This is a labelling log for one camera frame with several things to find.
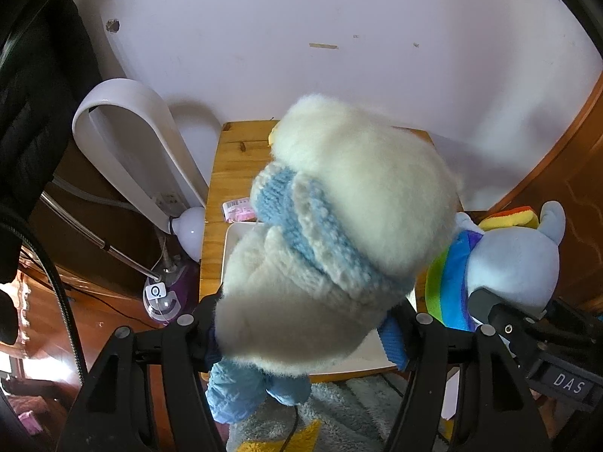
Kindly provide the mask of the rainbow blue pony plush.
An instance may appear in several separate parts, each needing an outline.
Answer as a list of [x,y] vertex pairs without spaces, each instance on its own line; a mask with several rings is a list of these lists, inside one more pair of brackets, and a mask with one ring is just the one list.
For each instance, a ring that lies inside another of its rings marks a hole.
[[458,212],[453,243],[427,271],[427,312],[448,328],[474,331],[488,319],[471,310],[469,300],[484,289],[537,321],[557,286],[565,226],[557,201],[540,212],[523,206],[480,223]]

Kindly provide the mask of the pink tissue packet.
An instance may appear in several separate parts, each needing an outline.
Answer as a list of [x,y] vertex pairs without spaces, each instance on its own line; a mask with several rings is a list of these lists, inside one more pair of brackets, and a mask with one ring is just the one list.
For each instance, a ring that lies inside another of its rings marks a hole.
[[248,197],[226,201],[222,204],[222,210],[226,223],[243,223],[257,218]]

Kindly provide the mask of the white fluffy plush toy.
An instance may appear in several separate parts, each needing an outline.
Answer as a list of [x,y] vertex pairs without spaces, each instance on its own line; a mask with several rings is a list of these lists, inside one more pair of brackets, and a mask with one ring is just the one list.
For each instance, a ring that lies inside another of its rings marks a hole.
[[428,142],[323,95],[291,106],[254,178],[257,225],[230,254],[215,309],[217,422],[267,398],[309,398],[312,373],[346,359],[452,243],[457,181]]

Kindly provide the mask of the white plastic tray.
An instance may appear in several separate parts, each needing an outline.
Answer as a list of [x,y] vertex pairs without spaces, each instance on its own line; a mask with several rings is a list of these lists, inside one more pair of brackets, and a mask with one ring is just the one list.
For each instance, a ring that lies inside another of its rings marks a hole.
[[228,360],[283,376],[385,368],[377,329],[414,285],[363,281],[350,293],[288,247],[278,226],[235,223],[215,312],[219,348]]

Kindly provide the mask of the purple garment steamer base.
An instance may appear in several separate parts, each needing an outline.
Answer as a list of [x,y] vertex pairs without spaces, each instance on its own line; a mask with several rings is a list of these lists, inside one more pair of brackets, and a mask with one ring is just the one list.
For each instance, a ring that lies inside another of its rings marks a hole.
[[161,282],[146,281],[142,300],[148,316],[159,324],[169,324],[181,314],[191,313],[197,304],[199,266],[183,262],[164,272]]

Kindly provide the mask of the silver metal pole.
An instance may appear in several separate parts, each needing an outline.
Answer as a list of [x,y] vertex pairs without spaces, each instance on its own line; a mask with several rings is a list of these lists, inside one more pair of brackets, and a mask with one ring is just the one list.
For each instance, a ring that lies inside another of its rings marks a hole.
[[66,211],[60,204],[58,204],[47,192],[43,192],[41,194],[42,202],[50,208],[59,218],[61,218],[65,223],[75,229],[79,234],[81,234],[88,241],[93,243],[103,252],[109,254],[111,257],[119,260],[123,264],[129,266],[129,268],[133,268],[136,272],[142,273],[151,281],[159,283],[162,281],[162,276],[158,275],[156,272],[153,272],[149,268],[146,268],[142,264],[136,262],[134,259],[122,253],[115,247],[112,246],[111,243],[108,243],[107,240],[97,236],[91,230],[84,226],[83,223],[80,223],[77,219],[75,219],[70,213]]

